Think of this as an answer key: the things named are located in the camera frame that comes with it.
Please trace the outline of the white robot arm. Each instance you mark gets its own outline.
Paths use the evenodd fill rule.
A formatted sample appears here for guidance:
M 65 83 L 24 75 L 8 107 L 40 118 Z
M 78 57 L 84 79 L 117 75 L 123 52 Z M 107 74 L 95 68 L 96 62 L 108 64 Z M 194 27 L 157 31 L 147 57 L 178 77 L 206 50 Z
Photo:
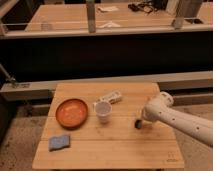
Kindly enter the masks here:
M 173 103 L 173 97 L 162 91 L 145 104 L 142 118 L 150 122 L 161 121 L 213 148 L 213 121 L 174 110 L 171 108 Z

